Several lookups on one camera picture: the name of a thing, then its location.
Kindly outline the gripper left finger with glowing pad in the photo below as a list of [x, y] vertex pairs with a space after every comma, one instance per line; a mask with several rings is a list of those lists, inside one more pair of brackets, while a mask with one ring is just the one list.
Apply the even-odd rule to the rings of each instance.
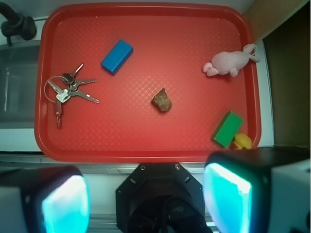
[[19, 168], [1, 172], [2, 233], [85, 233], [89, 218], [89, 185], [78, 168]]

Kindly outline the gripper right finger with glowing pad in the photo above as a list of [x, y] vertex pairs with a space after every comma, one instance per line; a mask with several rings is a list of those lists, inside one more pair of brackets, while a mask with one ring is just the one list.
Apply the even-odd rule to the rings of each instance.
[[220, 150], [206, 161], [203, 196], [222, 233], [308, 233], [309, 149]]

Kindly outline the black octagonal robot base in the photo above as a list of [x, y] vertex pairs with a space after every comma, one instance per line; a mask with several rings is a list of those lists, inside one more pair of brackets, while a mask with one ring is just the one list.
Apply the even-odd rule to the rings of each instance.
[[180, 164], [140, 164], [116, 189], [123, 233], [210, 233], [202, 185]]

